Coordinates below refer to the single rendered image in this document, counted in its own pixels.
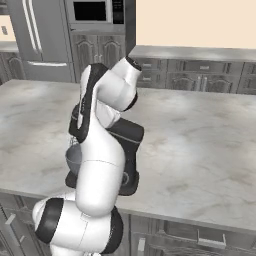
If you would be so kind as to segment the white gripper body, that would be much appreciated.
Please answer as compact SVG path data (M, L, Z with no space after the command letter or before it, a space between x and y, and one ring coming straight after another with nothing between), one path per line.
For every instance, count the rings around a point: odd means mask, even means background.
M98 119L104 128L112 127L119 119L121 114L119 111L103 104L98 104Z

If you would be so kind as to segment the grey mixer bowl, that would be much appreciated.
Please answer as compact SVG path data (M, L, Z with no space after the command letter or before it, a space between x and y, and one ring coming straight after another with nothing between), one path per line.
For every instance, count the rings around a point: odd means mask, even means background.
M82 161L82 152L79 143L71 145L65 154L67 165L70 171L77 175Z

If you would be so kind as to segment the tall dark grey cupboard run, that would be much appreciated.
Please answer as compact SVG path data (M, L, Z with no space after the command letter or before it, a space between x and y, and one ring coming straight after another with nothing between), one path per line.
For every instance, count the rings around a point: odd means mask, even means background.
M124 23L71 24L76 81L90 63L103 63L112 68L127 56L136 45L136 0L124 0Z

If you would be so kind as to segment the long dark grey cupboard run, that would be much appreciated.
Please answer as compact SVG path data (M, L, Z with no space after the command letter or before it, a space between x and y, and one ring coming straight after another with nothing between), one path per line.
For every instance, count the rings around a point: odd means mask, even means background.
M135 46L144 88L256 95L256 50Z

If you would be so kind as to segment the grey fridge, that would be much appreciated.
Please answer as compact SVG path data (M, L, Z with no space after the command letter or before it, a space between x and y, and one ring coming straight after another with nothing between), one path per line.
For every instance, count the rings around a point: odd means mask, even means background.
M64 0L7 0L28 80L75 81Z

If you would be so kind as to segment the grey microwave oven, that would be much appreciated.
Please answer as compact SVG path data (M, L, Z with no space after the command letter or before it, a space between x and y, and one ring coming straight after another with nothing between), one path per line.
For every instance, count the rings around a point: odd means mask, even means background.
M123 24L124 0L66 0L71 24Z

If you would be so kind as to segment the small dark grey cupboard run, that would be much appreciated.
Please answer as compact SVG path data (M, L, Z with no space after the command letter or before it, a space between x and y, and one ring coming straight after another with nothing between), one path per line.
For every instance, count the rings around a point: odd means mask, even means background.
M0 85L12 79L26 79L19 50L14 41L0 41Z

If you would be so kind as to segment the dark grey drawer front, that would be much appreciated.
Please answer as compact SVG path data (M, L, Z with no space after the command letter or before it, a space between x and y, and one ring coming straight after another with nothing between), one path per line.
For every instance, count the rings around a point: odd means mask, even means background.
M226 231L208 227L201 227L177 222L164 222L163 230L168 235L174 235L197 242L197 230L201 232L220 232L226 236L227 247L241 248L250 250L256 248L256 235L243 234L239 232Z

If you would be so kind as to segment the dark grey cupboard door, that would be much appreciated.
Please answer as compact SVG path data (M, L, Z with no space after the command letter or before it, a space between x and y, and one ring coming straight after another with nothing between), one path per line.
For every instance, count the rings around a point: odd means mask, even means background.
M135 232L131 233L131 256L137 256L139 238L146 239L144 256L256 256L256 250L215 249L194 242Z
M10 256L51 256L48 245L40 242L31 222L25 223L15 210L0 204L0 235Z

